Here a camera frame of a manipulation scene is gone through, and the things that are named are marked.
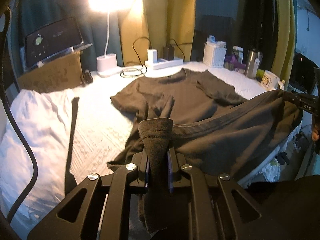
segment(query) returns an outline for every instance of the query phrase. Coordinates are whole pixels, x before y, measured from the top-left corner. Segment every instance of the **hand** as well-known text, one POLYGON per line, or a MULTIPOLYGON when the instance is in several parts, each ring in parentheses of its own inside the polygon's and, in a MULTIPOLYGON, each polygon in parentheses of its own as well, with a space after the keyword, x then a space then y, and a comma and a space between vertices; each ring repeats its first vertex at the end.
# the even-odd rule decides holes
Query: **hand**
POLYGON ((312 116, 312 140, 315 142, 319 139, 320 133, 320 122, 314 115, 312 116))

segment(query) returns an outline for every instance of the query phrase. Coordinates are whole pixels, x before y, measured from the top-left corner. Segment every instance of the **white pillow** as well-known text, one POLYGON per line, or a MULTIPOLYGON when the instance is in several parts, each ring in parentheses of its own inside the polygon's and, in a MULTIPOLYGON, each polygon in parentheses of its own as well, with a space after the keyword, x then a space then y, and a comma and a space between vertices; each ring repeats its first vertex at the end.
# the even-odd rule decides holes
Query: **white pillow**
MULTIPOLYGON (((13 117, 38 164, 36 184, 17 212, 17 216, 23 215, 34 224, 64 198, 73 97, 72 90, 48 94, 22 90, 11 106, 13 117)), ((29 183, 32 173, 29 155, 7 121, 0 145, 0 200, 7 206, 1 207, 5 216, 29 183)))

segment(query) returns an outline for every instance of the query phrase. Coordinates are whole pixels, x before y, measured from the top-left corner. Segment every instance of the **cardboard box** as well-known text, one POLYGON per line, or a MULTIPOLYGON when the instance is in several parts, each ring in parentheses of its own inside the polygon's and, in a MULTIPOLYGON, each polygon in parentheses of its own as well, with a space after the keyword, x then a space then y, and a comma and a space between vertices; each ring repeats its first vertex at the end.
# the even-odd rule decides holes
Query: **cardboard box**
POLYGON ((18 78, 21 89, 50 93, 81 85, 80 52, 57 58, 18 78))

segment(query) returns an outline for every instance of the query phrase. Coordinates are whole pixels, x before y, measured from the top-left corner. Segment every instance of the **lamp stem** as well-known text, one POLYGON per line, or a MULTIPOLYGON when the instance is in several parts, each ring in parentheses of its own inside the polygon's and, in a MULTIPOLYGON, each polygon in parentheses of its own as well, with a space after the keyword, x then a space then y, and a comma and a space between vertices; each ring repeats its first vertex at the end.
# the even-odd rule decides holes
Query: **lamp stem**
POLYGON ((107 18, 107 43, 106 43, 106 48, 104 49, 104 57, 107 57, 107 48, 109 44, 109 29, 110 29, 110 24, 109 24, 109 18, 110 18, 110 12, 108 12, 108 18, 107 18))

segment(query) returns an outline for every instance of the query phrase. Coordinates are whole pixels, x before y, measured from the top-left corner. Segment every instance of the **mug handle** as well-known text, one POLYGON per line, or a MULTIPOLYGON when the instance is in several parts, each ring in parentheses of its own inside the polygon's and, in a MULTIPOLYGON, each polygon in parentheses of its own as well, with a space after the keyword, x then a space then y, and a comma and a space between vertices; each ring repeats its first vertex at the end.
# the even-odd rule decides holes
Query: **mug handle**
POLYGON ((278 84, 279 84, 279 86, 280 86, 280 89, 281 89, 281 90, 284 90, 285 81, 284 81, 284 80, 278 81, 278 84))

